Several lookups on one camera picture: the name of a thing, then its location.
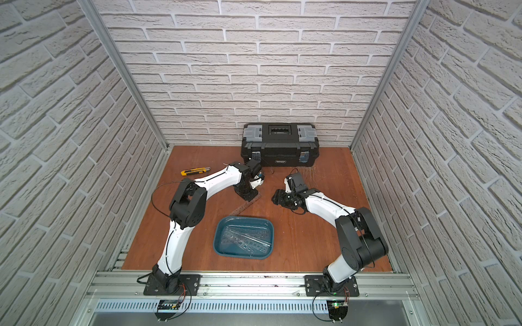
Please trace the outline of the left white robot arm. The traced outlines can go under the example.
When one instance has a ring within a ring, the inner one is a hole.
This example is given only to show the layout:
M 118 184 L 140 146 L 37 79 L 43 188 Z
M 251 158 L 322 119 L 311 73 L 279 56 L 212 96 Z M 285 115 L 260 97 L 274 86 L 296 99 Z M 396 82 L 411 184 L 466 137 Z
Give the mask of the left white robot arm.
M 224 169 L 200 179 L 183 179 L 169 205 L 170 228 L 163 253 L 152 269 L 151 277 L 164 288 L 178 286 L 182 258 L 190 235 L 205 216 L 207 200 L 233 187 L 235 193 L 250 202 L 264 182 L 261 163 L 251 159 L 245 164 L 234 162 Z

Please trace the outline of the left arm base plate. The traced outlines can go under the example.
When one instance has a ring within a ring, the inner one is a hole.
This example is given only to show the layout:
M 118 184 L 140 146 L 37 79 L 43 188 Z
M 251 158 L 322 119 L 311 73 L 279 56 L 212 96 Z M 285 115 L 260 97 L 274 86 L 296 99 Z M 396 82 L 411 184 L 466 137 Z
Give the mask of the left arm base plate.
M 160 279 L 151 275 L 145 283 L 144 296 L 196 296 L 201 282 L 200 274 L 180 274 Z

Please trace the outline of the clear triangular scale ruler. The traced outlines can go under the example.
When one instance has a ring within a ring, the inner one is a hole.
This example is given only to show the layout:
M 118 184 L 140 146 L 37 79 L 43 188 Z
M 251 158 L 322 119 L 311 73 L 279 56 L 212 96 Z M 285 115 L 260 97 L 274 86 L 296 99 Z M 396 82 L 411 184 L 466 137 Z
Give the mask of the clear triangular scale ruler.
M 269 241 L 269 232 L 266 230 L 250 230 L 250 229 L 242 229 L 237 227 L 228 227 L 227 230 L 231 233 L 234 233 L 239 236 L 243 236 L 244 238 L 253 241 L 255 243 L 258 243 L 264 247 L 270 247 L 271 242 Z

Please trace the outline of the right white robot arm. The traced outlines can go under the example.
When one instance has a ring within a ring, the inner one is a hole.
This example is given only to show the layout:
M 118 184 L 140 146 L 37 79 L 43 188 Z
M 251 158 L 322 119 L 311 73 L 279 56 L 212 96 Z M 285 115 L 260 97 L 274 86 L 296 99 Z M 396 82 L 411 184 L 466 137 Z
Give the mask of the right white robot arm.
M 383 232 L 367 208 L 342 205 L 317 190 L 301 193 L 277 190 L 272 201 L 291 211 L 302 209 L 314 214 L 336 228 L 341 255 L 323 271 L 323 287 L 328 292 L 337 291 L 389 252 Z

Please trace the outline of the clear stencil ruler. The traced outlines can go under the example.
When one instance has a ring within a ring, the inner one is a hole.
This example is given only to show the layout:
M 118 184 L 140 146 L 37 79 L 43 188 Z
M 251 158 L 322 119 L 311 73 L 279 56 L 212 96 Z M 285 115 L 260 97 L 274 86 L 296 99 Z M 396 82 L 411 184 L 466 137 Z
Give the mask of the clear stencil ruler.
M 271 247 L 270 234 L 268 231 L 227 229 L 222 233 L 220 245 L 254 243 L 263 247 Z
M 240 213 L 244 212 L 246 209 L 251 207 L 257 200 L 262 197 L 261 194 L 257 194 L 253 199 L 243 203 L 240 207 L 236 208 L 232 212 L 229 213 L 230 216 L 238 216 Z
M 224 231 L 220 240 L 220 246 L 225 247 L 230 245 L 236 245 L 242 251 L 254 252 L 255 250 L 253 241 L 250 241 L 243 236 L 236 235 L 229 231 Z
M 233 231 L 225 232 L 219 244 L 219 250 L 228 255 L 263 256 L 271 249 L 266 241 Z

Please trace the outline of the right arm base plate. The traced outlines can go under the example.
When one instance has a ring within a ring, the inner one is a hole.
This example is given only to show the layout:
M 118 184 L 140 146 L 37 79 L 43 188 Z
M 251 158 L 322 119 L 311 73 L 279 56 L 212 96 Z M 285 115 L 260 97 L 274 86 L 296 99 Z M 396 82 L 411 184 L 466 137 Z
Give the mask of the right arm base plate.
M 360 292 L 355 277 L 336 283 L 327 274 L 309 274 L 304 276 L 304 289 L 308 297 L 335 296 L 359 297 Z

